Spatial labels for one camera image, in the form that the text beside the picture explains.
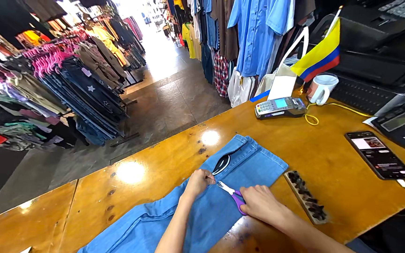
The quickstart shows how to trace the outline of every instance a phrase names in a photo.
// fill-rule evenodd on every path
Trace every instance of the colombian flag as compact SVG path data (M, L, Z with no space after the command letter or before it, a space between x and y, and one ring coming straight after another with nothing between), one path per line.
M332 31L290 69L305 82L340 63L340 18Z

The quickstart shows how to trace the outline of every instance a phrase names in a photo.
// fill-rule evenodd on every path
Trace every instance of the card payment terminal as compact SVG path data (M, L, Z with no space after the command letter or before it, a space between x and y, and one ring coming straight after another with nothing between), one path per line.
M258 103L255 107L258 119L272 118L274 116L302 117L306 114L306 105L299 98L280 98Z

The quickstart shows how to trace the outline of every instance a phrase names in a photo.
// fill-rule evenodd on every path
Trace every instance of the hand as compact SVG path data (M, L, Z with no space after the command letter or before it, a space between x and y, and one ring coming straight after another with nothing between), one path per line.
M273 193L266 186L240 187L240 192L246 202L246 205L241 205L240 209L247 215L276 228L294 215L290 209L274 198Z
M185 187L184 194L196 198L202 193L207 185L215 184L215 177L208 170L198 169L193 172Z

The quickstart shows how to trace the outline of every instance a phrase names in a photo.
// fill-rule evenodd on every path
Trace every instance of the store aisle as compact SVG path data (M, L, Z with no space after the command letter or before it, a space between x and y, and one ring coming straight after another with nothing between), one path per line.
M163 33L144 34L156 38L143 39L148 71L142 83L122 96L138 101L128 106L128 125L140 137L115 148L108 141L103 147L78 142L72 149L30 150L0 191L0 213L230 109L229 100L207 83L201 63L189 59L185 48L177 48Z
M157 32L154 24L142 26L142 32L142 45L146 51L144 58L147 64L143 71L143 82L128 87L125 97L129 93L186 69L189 64L200 64L198 60L189 58L187 49L183 48L179 42L177 46L171 39L165 37L163 31Z

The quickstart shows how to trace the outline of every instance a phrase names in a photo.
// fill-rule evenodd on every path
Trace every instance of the smartphone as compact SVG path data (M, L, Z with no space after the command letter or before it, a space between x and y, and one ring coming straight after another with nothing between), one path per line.
M405 165L373 132L351 132L345 137L380 179L405 179Z

